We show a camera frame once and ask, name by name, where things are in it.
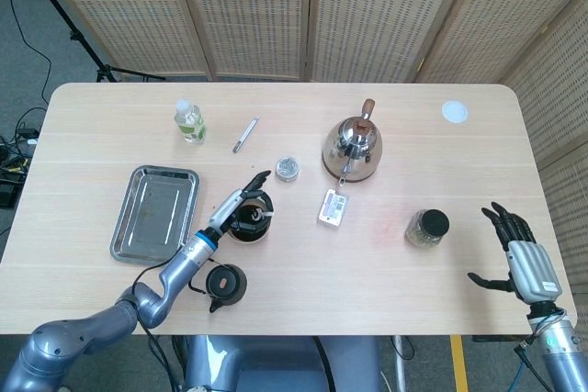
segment tripod stand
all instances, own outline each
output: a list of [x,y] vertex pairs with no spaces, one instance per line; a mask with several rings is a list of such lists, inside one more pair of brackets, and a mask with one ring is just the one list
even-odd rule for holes
[[138,71],[131,71],[129,69],[116,68],[114,66],[110,66],[109,64],[104,64],[100,60],[100,57],[98,57],[98,54],[96,54],[94,49],[90,46],[88,41],[85,39],[84,34],[82,34],[82,31],[80,31],[77,28],[77,26],[70,19],[70,17],[67,15],[65,10],[62,8],[60,3],[57,0],[49,0],[49,1],[53,5],[53,7],[57,10],[59,15],[62,17],[63,21],[67,24],[67,26],[70,27],[70,30],[71,30],[70,31],[70,39],[75,40],[75,41],[79,41],[80,44],[84,47],[85,51],[90,56],[90,58],[94,61],[94,63],[98,67],[97,78],[96,78],[97,82],[101,82],[102,80],[104,80],[106,78],[111,83],[115,83],[117,81],[117,79],[112,74],[113,72],[114,73],[129,73],[131,75],[138,75],[143,78],[144,82],[149,81],[150,78],[155,79],[155,80],[162,80],[162,81],[165,80],[165,77],[160,77],[159,75],[152,75],[150,73],[140,73]]

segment robotic arm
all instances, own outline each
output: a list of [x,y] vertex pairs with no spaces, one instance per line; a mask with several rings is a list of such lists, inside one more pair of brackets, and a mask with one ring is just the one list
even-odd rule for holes
[[538,340],[555,390],[588,391],[588,362],[565,309],[555,304],[561,285],[545,248],[536,242],[524,219],[495,202],[492,208],[495,212],[483,208],[482,213],[494,225],[503,246],[510,269],[508,280],[486,280],[475,273],[468,273],[469,278],[482,288],[514,292],[530,306],[526,317],[532,334],[514,349],[527,367],[533,369],[525,349]]
[[138,277],[114,306],[94,316],[39,326],[21,349],[2,391],[55,391],[82,353],[95,353],[132,334],[137,321],[145,328],[159,326],[180,291],[217,250],[219,239],[236,221],[239,207],[248,199],[266,197],[261,187],[269,174],[261,172],[243,190],[235,190],[210,217],[209,225],[161,265],[165,265],[159,274],[164,288],[162,297],[139,282]]

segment stainless steel tray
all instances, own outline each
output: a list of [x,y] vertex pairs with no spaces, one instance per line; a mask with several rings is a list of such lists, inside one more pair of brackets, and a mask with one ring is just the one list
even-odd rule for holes
[[198,196],[191,170],[143,165],[130,176],[110,243],[118,261],[153,265],[186,242]]

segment yellow floor tape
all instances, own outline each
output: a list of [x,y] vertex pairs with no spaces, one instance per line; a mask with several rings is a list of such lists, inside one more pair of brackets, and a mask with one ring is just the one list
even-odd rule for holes
[[453,358],[453,373],[456,377],[456,391],[468,392],[466,362],[463,358],[463,345],[461,344],[460,335],[451,336],[451,357]]

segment brown kettle knob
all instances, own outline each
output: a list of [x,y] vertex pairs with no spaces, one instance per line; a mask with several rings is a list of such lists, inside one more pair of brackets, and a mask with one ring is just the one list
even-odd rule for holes
[[375,105],[376,102],[371,98],[368,98],[366,101],[364,101],[364,105],[361,107],[361,117],[364,119],[369,119],[371,113],[374,111]]

